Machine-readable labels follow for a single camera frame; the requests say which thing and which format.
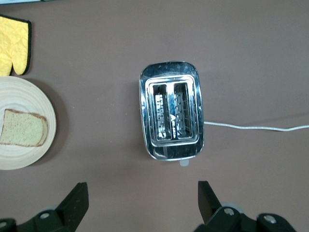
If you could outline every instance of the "plate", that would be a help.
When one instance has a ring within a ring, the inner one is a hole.
[[[51,146],[56,134],[55,111],[38,87],[14,76],[0,77],[0,133],[5,109],[38,113],[47,120],[48,133],[42,146],[0,145],[0,170],[23,168],[41,158]]]

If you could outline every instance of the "yellow oven mitt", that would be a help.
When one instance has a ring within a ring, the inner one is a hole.
[[[25,74],[30,55],[31,23],[0,14],[0,76]]]

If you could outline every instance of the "white cable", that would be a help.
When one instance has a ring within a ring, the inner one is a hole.
[[[276,127],[241,127],[241,126],[235,126],[235,125],[231,125],[231,124],[217,123],[217,122],[204,122],[204,124],[213,125],[213,126],[220,126],[220,127],[232,127],[232,128],[236,128],[236,129],[242,129],[242,130],[294,131],[294,130],[309,128],[309,125],[304,125],[304,126],[299,126],[299,127],[291,127],[291,128],[276,128]]]

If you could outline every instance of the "slice of white bread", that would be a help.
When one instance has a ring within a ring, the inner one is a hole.
[[[47,132],[44,116],[5,109],[0,144],[41,146],[46,140]]]

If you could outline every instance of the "chrome toaster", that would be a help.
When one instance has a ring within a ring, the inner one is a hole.
[[[186,160],[204,146],[199,77],[187,62],[149,65],[140,75],[145,146],[156,160]]]

